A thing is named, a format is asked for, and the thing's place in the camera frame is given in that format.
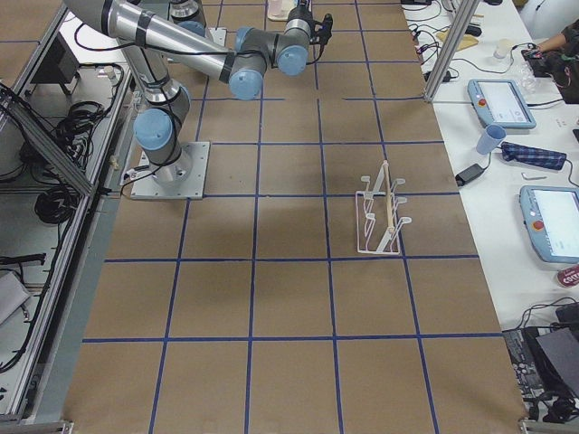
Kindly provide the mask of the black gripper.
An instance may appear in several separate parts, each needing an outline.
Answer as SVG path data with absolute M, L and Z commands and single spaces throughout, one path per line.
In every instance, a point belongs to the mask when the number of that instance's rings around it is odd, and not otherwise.
M 298 0 L 293 8 L 293 18 L 303 21 L 312 21 L 313 15 L 309 9 L 309 0 Z

